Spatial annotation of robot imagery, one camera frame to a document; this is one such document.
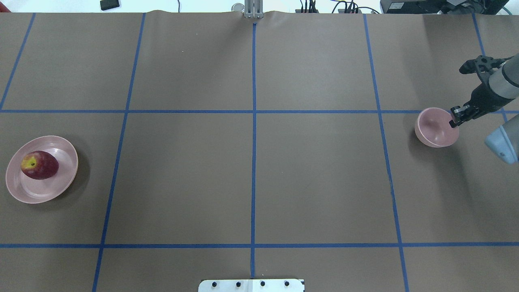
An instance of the apple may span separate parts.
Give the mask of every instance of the apple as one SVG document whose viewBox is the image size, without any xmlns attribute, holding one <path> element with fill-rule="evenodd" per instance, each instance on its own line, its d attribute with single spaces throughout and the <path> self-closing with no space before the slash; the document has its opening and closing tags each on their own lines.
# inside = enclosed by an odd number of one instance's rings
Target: apple
<svg viewBox="0 0 519 292">
<path fill-rule="evenodd" d="M 58 172 L 59 164 L 52 154 L 34 151 L 27 154 L 21 164 L 22 172 L 32 179 L 46 179 Z"/>
</svg>

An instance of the wire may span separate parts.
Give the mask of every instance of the wire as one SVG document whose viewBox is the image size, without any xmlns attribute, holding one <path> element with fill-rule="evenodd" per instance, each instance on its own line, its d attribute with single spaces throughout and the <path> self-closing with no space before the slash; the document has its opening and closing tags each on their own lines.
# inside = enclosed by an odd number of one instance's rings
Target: wire
<svg viewBox="0 0 519 292">
<path fill-rule="evenodd" d="M 350 13 L 358 13 L 359 12 L 359 5 L 357 5 L 355 2 L 353 3 L 353 10 L 350 10 Z"/>
<path fill-rule="evenodd" d="M 510 10 L 508 10 L 508 8 L 506 8 L 506 7 L 504 7 L 504 6 L 503 6 L 503 10 L 506 11 L 508 14 L 513 15 L 513 14 L 510 12 Z"/>
<path fill-rule="evenodd" d="M 375 10 L 375 9 L 373 9 L 373 8 L 371 8 L 371 7 L 366 7 L 366 6 L 357 7 L 357 9 L 356 9 L 357 12 L 355 12 L 355 13 L 359 13 L 359 9 L 360 9 L 360 8 L 367 8 L 367 9 L 371 9 L 371 11 L 374 11 L 376 14 L 380 14 L 380 12 L 378 12 L 377 10 Z"/>
<path fill-rule="evenodd" d="M 337 6 L 339 6 L 340 3 L 344 3 L 344 13 L 346 13 L 346 10 L 348 9 L 348 3 L 352 3 L 356 6 L 356 4 L 352 1 L 352 2 L 347 2 L 347 1 L 344 1 L 344 0 L 341 0 L 341 1 L 337 1 L 337 0 L 331 0 L 333 2 L 337 2 L 337 4 L 335 4 L 335 7 L 333 7 L 333 10 L 332 10 L 332 13 L 335 12 L 335 9 L 337 8 Z"/>
<path fill-rule="evenodd" d="M 486 10 L 486 2 L 485 2 L 485 0 L 481 0 L 481 2 L 483 4 L 483 8 L 481 8 L 480 14 L 483 14 L 483 12 L 485 12 L 485 10 Z"/>
<path fill-rule="evenodd" d="M 334 12 L 335 12 L 335 9 L 337 8 L 337 6 L 339 6 L 339 4 L 340 4 L 340 3 L 343 3 L 343 2 L 344 2 L 344 5 L 345 5 L 345 6 L 344 6 L 344 9 L 346 9 L 346 5 L 347 5 L 346 1 L 339 1 L 339 2 L 337 2 L 337 4 L 335 4 L 335 7 L 333 7 L 332 13 L 334 13 Z"/>
<path fill-rule="evenodd" d="M 353 11 L 352 8 L 355 9 L 354 4 L 355 2 L 351 1 L 350 6 L 348 6 L 348 9 L 344 10 L 344 13 L 351 13 Z"/>
</svg>

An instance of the blue tape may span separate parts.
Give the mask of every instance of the blue tape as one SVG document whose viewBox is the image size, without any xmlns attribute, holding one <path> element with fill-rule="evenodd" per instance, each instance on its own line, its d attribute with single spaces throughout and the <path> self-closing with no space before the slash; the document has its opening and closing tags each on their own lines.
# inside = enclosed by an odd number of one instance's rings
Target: blue tape
<svg viewBox="0 0 519 292">
<path fill-rule="evenodd" d="M 31 28 L 34 23 L 35 17 L 36 13 L 33 13 L 31 21 L 29 22 L 29 26 L 27 27 L 27 31 L 25 32 L 25 36 L 23 37 L 22 45 L 20 46 L 20 50 L 18 51 L 18 55 L 16 56 L 15 64 L 12 66 L 11 75 L 9 76 L 9 80 L 7 81 L 7 85 L 5 86 L 4 95 L 2 96 L 2 100 L 0 101 L 0 110 L 4 107 L 4 102 L 7 98 L 7 93 L 9 92 L 9 87 L 11 86 L 12 78 L 15 76 L 15 71 L 18 67 L 18 62 L 20 62 L 20 58 L 22 57 L 23 48 L 25 47 L 25 43 L 27 43 L 27 39 L 29 38 L 29 33 L 31 32 Z"/>
<path fill-rule="evenodd" d="M 421 111 L 417 110 L 381 110 L 383 114 L 419 114 Z"/>
<path fill-rule="evenodd" d="M 376 114 L 376 110 L 258 110 L 258 114 Z"/>
<path fill-rule="evenodd" d="M 504 108 L 501 108 L 501 114 L 503 115 L 504 122 L 508 122 L 507 113 L 504 111 Z"/>
<path fill-rule="evenodd" d="M 389 164 L 389 155 L 388 155 L 388 149 L 387 149 L 387 144 L 386 144 L 386 134 L 384 131 L 384 121 L 382 119 L 382 111 L 380 108 L 380 99 L 378 96 L 377 78 L 375 75 L 375 66 L 373 64 L 373 54 L 371 51 L 370 33 L 369 33 L 369 29 L 367 27 L 366 15 L 363 14 L 362 16 L 364 18 L 364 29 L 366 31 L 367 51 L 368 51 L 368 54 L 370 57 L 371 77 L 373 79 L 373 89 L 375 90 L 375 101 L 377 103 L 378 123 L 380 125 L 380 134 L 382 136 L 382 144 L 384 146 L 384 157 L 386 159 L 386 171 L 388 173 L 389 185 L 390 185 L 390 189 L 391 189 L 391 198 L 393 201 L 394 225 L 395 225 L 395 228 L 397 231 L 398 243 L 401 245 L 402 236 L 400 233 L 400 223 L 399 223 L 399 219 L 398 219 L 397 200 L 394 195 L 393 177 L 391 175 L 391 165 Z M 399 252 L 400 252 L 400 262 L 401 262 L 401 266 L 402 266 L 402 277 L 404 279 L 404 287 L 405 287 L 405 291 L 409 292 L 409 283 L 407 281 L 407 269 L 405 266 L 404 249 L 402 246 L 399 247 Z"/>
<path fill-rule="evenodd" d="M 128 113 L 177 113 L 177 114 L 252 114 L 251 110 L 129 110 Z"/>
<path fill-rule="evenodd" d="M 519 242 L 422 242 L 403 243 L 403 247 L 448 247 L 448 246 L 519 246 Z"/>
<path fill-rule="evenodd" d="M 368 248 L 399 247 L 398 243 L 258 243 L 256 248 Z"/>
<path fill-rule="evenodd" d="M 125 110 L 0 110 L 0 113 L 125 113 Z"/>
<path fill-rule="evenodd" d="M 255 276 L 256 242 L 256 23 L 252 24 L 252 171 L 251 171 L 251 278 Z"/>
<path fill-rule="evenodd" d="M 95 275 L 94 275 L 94 282 L 92 284 L 92 292 L 95 292 L 97 289 L 97 283 L 99 280 L 99 272 L 101 270 L 101 262 L 103 260 L 104 243 L 106 240 L 106 232 L 108 230 L 108 221 L 110 219 L 110 211 L 112 209 L 112 200 L 114 197 L 115 182 L 117 180 L 117 171 L 119 170 L 119 161 L 121 158 L 122 143 L 123 143 L 124 136 L 125 136 L 126 122 L 128 120 L 128 110 L 130 108 L 133 80 L 135 78 L 135 71 L 137 70 L 137 62 L 139 60 L 139 50 L 141 47 L 142 32 L 144 29 L 144 20 L 145 19 L 146 19 L 146 13 L 143 13 L 142 20 L 141 20 L 141 29 L 139 30 L 139 39 L 137 41 L 137 48 L 135 50 L 135 59 L 133 61 L 133 69 L 132 69 L 132 74 L 131 74 L 131 79 L 130 79 L 130 87 L 128 88 L 128 99 L 126 101 L 126 113 L 124 115 L 124 118 L 122 119 L 121 134 L 119 136 L 119 146 L 117 147 L 117 156 L 115 158 L 114 173 L 112 176 L 112 185 L 110 186 L 110 194 L 108 195 L 108 204 L 106 207 L 106 214 L 104 217 L 103 233 L 101 235 L 101 247 L 99 248 L 98 261 L 97 261 L 97 264 L 95 267 Z"/>
<path fill-rule="evenodd" d="M 100 244 L 6 243 L 0 248 L 100 248 Z"/>
<path fill-rule="evenodd" d="M 234 244 L 105 244 L 104 248 L 172 248 L 172 249 L 197 249 L 197 248 L 250 248 L 248 243 Z"/>
<path fill-rule="evenodd" d="M 476 29 L 477 41 L 480 42 L 481 54 L 486 56 L 485 48 L 483 47 L 483 42 L 481 41 L 480 28 L 477 26 L 476 15 L 474 13 L 472 14 L 472 22 L 474 22 L 474 28 Z"/>
</svg>

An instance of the cable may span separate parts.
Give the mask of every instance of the cable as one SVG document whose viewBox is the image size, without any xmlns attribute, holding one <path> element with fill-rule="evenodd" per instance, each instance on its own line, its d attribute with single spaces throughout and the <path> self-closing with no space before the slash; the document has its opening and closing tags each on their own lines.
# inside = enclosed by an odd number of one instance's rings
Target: cable
<svg viewBox="0 0 519 292">
<path fill-rule="evenodd" d="M 337 0 L 331 0 L 333 2 L 337 2 L 337 4 L 335 4 L 335 7 L 333 7 L 333 10 L 332 10 L 332 13 L 335 12 L 335 9 L 337 8 L 337 6 L 339 6 L 340 3 L 344 3 L 344 11 L 346 12 L 346 9 L 348 8 L 348 3 L 353 3 L 353 2 L 347 2 L 347 1 L 337 1 Z"/>
<path fill-rule="evenodd" d="M 503 6 L 503 10 L 506 11 L 508 14 L 513 15 L 513 14 L 510 12 L 510 10 L 508 10 L 508 8 L 506 8 L 506 7 L 504 7 L 504 6 Z"/>
<path fill-rule="evenodd" d="M 481 0 L 481 2 L 483 4 L 483 8 L 481 8 L 480 14 L 483 14 L 483 12 L 485 12 L 485 10 L 486 10 L 486 2 L 485 2 L 485 0 Z"/>
<path fill-rule="evenodd" d="M 333 10 L 332 10 L 332 13 L 335 12 L 335 9 L 337 8 L 337 6 L 339 6 L 340 3 L 343 3 L 344 2 L 344 9 L 346 9 L 346 5 L 347 5 L 347 2 L 346 1 L 338 1 L 337 4 L 335 4 L 335 7 L 333 7 Z"/>
<path fill-rule="evenodd" d="M 352 8 L 355 8 L 355 6 L 353 6 L 354 4 L 355 2 L 351 1 L 350 6 L 348 6 L 348 9 L 344 10 L 344 13 L 351 13 L 353 11 Z"/>
<path fill-rule="evenodd" d="M 371 11 L 374 11 L 376 14 L 380 14 L 380 12 L 378 12 L 377 10 L 375 10 L 375 9 L 373 9 L 373 8 L 371 8 L 371 7 L 366 7 L 366 6 L 357 7 L 357 9 L 356 9 L 357 12 L 355 12 L 355 13 L 359 13 L 359 9 L 360 9 L 360 8 L 367 8 L 367 9 L 371 9 Z"/>
</svg>

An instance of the plate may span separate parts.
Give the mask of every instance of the plate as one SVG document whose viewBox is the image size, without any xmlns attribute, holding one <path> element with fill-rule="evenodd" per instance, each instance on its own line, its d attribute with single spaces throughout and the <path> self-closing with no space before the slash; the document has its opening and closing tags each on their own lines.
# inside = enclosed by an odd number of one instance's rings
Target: plate
<svg viewBox="0 0 519 292">
<path fill-rule="evenodd" d="M 58 172 L 48 179 L 32 179 L 20 168 L 22 159 L 38 150 L 52 154 L 59 163 Z M 5 184 L 15 199 L 28 204 L 43 203 L 59 196 L 70 186 L 76 177 L 77 166 L 76 149 L 68 140 L 43 136 L 25 144 L 11 158 L 5 173 Z"/>
</svg>

